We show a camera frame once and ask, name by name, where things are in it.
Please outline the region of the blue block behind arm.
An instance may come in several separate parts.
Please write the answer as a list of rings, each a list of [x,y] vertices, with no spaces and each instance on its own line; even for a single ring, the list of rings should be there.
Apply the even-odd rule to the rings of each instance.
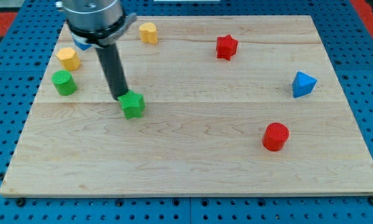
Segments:
[[[73,37],[74,44],[81,50],[87,50],[92,47],[91,44],[87,43],[87,39],[83,37]]]

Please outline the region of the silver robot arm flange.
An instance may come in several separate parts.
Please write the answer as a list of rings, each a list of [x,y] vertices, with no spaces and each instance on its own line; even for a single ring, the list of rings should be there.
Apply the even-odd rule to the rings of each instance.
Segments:
[[[83,45],[105,48],[114,44],[137,20],[127,14],[120,0],[58,0],[73,39]]]

